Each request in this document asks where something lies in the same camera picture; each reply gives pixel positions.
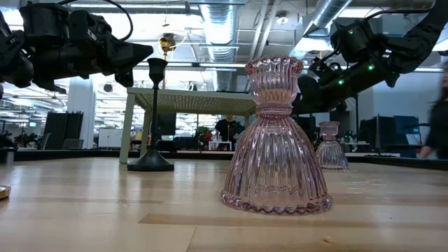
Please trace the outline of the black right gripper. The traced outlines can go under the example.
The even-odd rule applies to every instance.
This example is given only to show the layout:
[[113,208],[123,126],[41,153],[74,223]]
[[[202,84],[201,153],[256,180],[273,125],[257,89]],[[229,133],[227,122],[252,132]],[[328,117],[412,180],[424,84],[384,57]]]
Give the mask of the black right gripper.
[[293,114],[325,113],[333,109],[346,111],[344,97],[351,97],[377,83],[377,68],[370,59],[346,69],[339,64],[333,67],[316,64],[314,73],[318,82],[310,76],[298,78],[300,92],[293,101]]

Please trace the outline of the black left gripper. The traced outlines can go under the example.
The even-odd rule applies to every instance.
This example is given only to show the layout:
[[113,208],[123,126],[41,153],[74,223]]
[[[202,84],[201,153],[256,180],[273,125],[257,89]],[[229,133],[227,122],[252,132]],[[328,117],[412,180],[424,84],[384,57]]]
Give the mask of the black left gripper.
[[105,27],[99,18],[84,10],[69,13],[67,37],[33,36],[33,82],[41,88],[53,88],[61,78],[88,78],[91,74],[114,74],[123,87],[134,85],[133,68],[153,53],[151,45],[120,41],[112,34],[105,36],[104,56],[90,25]]

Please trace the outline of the translucent grey vase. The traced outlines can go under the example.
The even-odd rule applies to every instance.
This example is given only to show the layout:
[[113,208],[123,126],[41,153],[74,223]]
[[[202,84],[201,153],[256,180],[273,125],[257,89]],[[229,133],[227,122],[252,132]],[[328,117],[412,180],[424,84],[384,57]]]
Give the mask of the translucent grey vase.
[[349,163],[341,144],[337,141],[338,127],[336,121],[320,122],[322,142],[316,149],[316,157],[322,169],[347,170]]

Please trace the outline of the pink ribbed glass candle holder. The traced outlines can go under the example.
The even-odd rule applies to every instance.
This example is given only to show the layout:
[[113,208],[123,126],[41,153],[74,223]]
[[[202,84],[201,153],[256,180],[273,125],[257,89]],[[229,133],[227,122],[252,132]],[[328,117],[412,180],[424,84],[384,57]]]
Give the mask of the pink ribbed glass candle holder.
[[265,56],[245,66],[256,119],[233,155],[221,192],[226,205],[266,214],[331,209],[312,143],[291,118],[302,69],[302,62],[289,56]]

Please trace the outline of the black candlestick holder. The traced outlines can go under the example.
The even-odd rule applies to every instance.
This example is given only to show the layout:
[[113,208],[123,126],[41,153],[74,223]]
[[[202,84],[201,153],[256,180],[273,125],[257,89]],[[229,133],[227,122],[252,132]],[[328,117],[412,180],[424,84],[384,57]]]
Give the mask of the black candlestick holder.
[[156,148],[158,140],[158,90],[159,84],[165,78],[165,68],[168,62],[160,58],[147,59],[149,77],[153,82],[153,107],[151,120],[150,148],[136,161],[127,166],[131,172],[171,172],[174,165],[165,160]]

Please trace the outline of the black computer monitors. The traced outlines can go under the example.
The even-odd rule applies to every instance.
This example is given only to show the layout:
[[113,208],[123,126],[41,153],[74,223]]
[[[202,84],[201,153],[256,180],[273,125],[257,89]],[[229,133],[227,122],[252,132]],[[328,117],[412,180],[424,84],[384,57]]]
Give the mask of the black computer monitors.
[[356,134],[358,149],[364,153],[397,153],[402,158],[415,158],[421,147],[419,119],[414,116],[378,115],[362,120]]

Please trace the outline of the green perforated metal shelf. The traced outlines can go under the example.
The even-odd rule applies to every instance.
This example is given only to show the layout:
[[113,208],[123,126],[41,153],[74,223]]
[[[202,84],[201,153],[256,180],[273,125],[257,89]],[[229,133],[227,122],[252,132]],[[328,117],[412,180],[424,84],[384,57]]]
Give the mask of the green perforated metal shelf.
[[256,112],[255,102],[249,94],[245,93],[153,90],[129,87],[127,88],[125,119],[119,154],[119,163],[122,165],[128,163],[131,127],[136,104],[144,110],[142,137],[145,141],[148,139],[152,115],[159,111],[243,116],[245,125],[250,125],[250,116]]

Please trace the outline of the white cabinet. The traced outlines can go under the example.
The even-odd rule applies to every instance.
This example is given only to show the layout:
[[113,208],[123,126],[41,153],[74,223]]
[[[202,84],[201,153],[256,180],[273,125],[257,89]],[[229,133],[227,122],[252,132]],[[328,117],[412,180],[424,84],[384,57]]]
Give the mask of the white cabinet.
[[119,148],[121,147],[123,131],[121,129],[99,129],[99,148]]

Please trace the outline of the person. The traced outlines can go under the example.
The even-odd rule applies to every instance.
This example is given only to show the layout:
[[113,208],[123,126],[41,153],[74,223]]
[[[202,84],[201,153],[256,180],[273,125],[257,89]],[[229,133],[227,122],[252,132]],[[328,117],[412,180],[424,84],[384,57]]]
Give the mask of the person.
[[440,97],[430,112],[430,131],[421,156],[427,158],[434,151],[441,160],[448,160],[448,62],[444,63]]
[[224,119],[219,120],[214,129],[218,131],[223,141],[231,142],[233,151],[239,135],[244,131],[244,127],[232,115],[226,115]]

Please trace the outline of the black cabinet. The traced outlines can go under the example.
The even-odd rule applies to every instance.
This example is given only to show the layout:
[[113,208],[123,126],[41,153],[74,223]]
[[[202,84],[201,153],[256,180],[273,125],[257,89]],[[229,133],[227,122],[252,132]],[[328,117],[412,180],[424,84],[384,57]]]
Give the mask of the black cabinet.
[[66,112],[47,114],[44,139],[44,150],[69,150],[82,147],[81,127],[82,112]]

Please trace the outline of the small white rack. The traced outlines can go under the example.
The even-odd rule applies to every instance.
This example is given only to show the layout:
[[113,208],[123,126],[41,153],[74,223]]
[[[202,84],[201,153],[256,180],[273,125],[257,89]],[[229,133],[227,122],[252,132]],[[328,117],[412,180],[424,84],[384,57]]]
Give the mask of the small white rack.
[[232,151],[231,141],[210,141],[208,149],[210,151]]

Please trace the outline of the silver ribbed ventilation duct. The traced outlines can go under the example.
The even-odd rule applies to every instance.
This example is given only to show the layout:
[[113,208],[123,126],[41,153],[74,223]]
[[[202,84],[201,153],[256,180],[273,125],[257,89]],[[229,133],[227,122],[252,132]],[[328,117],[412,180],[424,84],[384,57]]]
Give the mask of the silver ribbed ventilation duct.
[[236,50],[235,25],[237,7],[226,4],[202,4],[204,18],[204,35],[209,58],[214,63],[234,62]]
[[328,39],[333,21],[353,0],[318,0],[313,12],[302,16],[295,28],[295,39]]

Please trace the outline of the black aluminium table frame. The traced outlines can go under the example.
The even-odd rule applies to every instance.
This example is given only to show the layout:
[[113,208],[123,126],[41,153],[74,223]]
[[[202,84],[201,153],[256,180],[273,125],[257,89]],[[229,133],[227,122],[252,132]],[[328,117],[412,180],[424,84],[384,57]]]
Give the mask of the black aluminium table frame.
[[[11,148],[0,148],[0,161],[6,159],[6,152],[13,151],[16,162],[34,160],[56,160],[68,158],[118,158],[119,150],[15,150]],[[187,159],[187,160],[231,160],[232,152],[212,152],[187,150],[186,152],[162,152],[165,159]],[[429,169],[448,172],[448,160],[427,160],[407,157],[393,157],[383,155],[366,155],[350,153],[347,155],[350,163],[365,163],[374,165],[386,165],[395,167],[409,167],[417,169]]]

